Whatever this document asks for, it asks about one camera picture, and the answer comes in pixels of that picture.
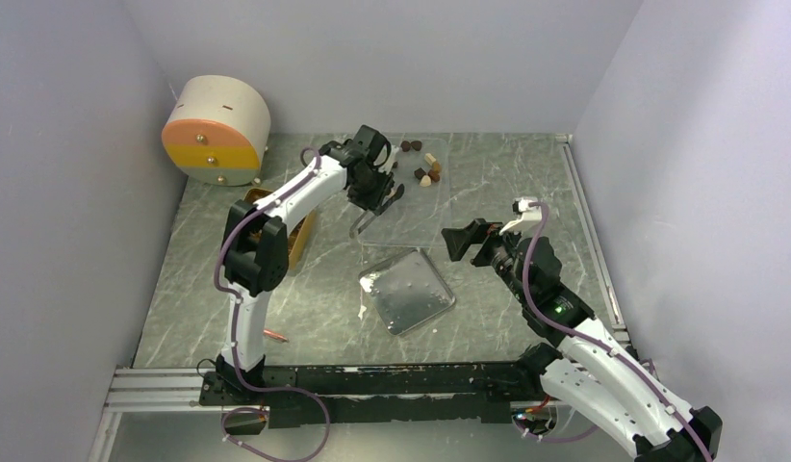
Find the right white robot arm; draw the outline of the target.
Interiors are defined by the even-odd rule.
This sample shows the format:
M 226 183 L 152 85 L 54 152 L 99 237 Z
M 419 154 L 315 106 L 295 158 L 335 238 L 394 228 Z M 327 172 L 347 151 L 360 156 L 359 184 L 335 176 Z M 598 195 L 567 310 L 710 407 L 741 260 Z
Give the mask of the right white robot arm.
M 723 422 L 663 385 L 614 338 L 560 278 L 561 261 L 546 237 L 500 233 L 498 222 L 474 219 L 441 234 L 450 260 L 473 245 L 475 267 L 495 271 L 543 342 L 516 374 L 519 392 L 557 398 L 616 441 L 635 461 L 712 461 Z

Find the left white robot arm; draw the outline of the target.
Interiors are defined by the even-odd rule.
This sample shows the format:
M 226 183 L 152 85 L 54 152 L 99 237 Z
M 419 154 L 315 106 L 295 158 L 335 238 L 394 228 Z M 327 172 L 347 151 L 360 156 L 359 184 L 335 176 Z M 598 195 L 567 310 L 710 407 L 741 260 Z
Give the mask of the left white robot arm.
M 305 166 L 291 181 L 265 198 L 234 203 L 226 220 L 214 282 L 229 298 L 230 320 L 216 371 L 239 404 L 255 401 L 265 386 L 268 303 L 289 271 L 292 231 L 338 193 L 372 217 L 403 194 L 391 142 L 368 125 L 349 140 L 306 147 L 300 158 Z

